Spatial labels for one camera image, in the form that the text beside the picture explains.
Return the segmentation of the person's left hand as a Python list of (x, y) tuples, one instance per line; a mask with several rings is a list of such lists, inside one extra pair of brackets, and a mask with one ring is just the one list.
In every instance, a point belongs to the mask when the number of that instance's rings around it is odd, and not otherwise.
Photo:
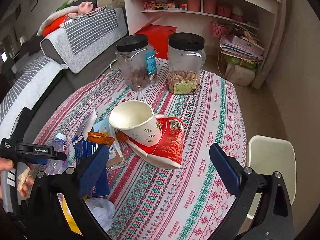
[[(5, 158), (1, 158), (0, 159), (0, 167), (1, 167), (1, 171), (9, 171), (14, 167), (14, 163), (12, 160), (9, 159), (5, 159)], [(20, 181), (20, 195), (23, 199), (27, 199), (30, 195), (30, 191), (31, 188), (34, 184), (34, 177), (32, 177), (32, 175), (30, 174), (30, 172), (32, 171), (32, 169), (34, 168), (33, 164), (29, 164), (29, 173), (26, 175), (23, 175), (22, 179)]]

